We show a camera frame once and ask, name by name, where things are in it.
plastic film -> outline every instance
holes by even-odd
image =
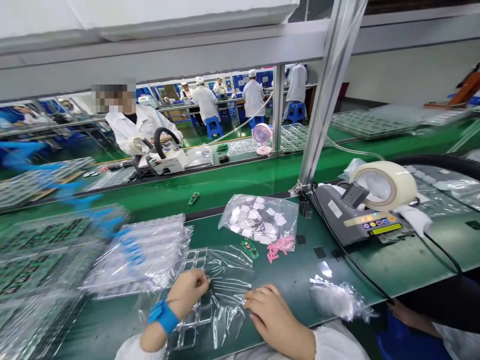
[[[264,245],[276,243],[280,251],[295,250],[299,205],[265,196],[234,195],[218,223],[244,238]]]

small green pcb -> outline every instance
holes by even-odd
[[[259,252],[255,248],[255,245],[250,241],[250,239],[244,238],[241,242],[241,246],[245,249],[245,251],[250,255],[250,257],[255,260],[259,257]]]
[[[216,150],[220,153],[220,152],[223,152],[225,150],[228,150],[228,148],[229,148],[228,144],[221,144],[221,145],[218,145],[216,147]]]
[[[199,196],[200,196],[199,192],[194,192],[190,198],[190,201],[188,202],[188,205],[192,205],[194,202],[196,202]]]

worker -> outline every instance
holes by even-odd
[[[175,124],[154,108],[137,104],[135,94],[128,91],[126,85],[109,85],[107,91],[97,91],[95,96],[101,105],[108,107],[105,120],[113,130],[116,143],[124,153],[135,155],[127,146],[130,138],[148,139],[153,143],[153,137],[158,128],[169,129],[179,141],[182,141],[183,135]],[[160,136],[161,143],[171,139],[166,133]]]
[[[192,91],[191,97],[193,101],[200,107],[200,115],[205,126],[205,119],[219,117],[219,110],[217,108],[217,98],[212,90],[205,87],[204,78],[197,76],[195,78],[198,87]]]
[[[245,100],[245,116],[251,118],[255,113],[261,109],[255,116],[255,119],[265,116],[264,105],[264,88],[257,81],[257,72],[252,69],[248,72],[250,80],[243,88],[241,97]]]
[[[215,85],[213,85],[213,92],[217,95],[226,96],[227,95],[227,87],[225,84],[222,83],[223,79],[218,77],[216,79]]]
[[[180,90],[180,100],[191,99],[192,98],[192,89],[186,82],[180,83],[182,90]]]
[[[305,102],[305,90],[307,85],[307,69],[301,63],[291,68],[288,74],[287,83],[289,84],[286,93],[286,108],[283,112],[283,120],[289,115],[290,104],[294,102]]]
[[[169,335],[164,326],[174,329],[175,323],[188,315],[209,289],[210,281],[198,268],[180,274],[166,301],[158,304],[156,312],[150,315],[151,323],[142,334],[134,335],[123,343],[115,360],[163,359],[163,347]],[[268,345],[240,352],[229,359],[369,359],[365,350],[340,320],[327,322],[315,330],[299,323],[274,285],[264,285],[248,291],[243,298],[245,309],[251,311],[253,325]]]
[[[23,123],[25,125],[38,125],[53,122],[49,117],[41,115],[26,106],[17,105],[14,106],[13,109],[23,115]]]

roll of tape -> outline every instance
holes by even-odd
[[[375,183],[368,184],[366,175],[374,173],[384,179],[390,186],[390,193],[383,198],[371,196],[376,186]],[[412,174],[394,162],[375,161],[357,167],[350,176],[350,182],[356,182],[360,186],[370,190],[370,195],[364,200],[365,205],[377,211],[390,211],[401,205],[410,204],[417,195],[417,183]]]
[[[128,151],[133,155],[143,155],[142,151],[143,140],[140,137],[131,137],[126,141]]]

small fan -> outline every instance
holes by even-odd
[[[262,144],[262,146],[256,150],[258,155],[268,155],[272,152],[272,148],[267,146],[267,143],[272,137],[272,129],[270,129],[267,124],[263,122],[257,124],[251,131],[251,137],[254,138],[257,143]]]

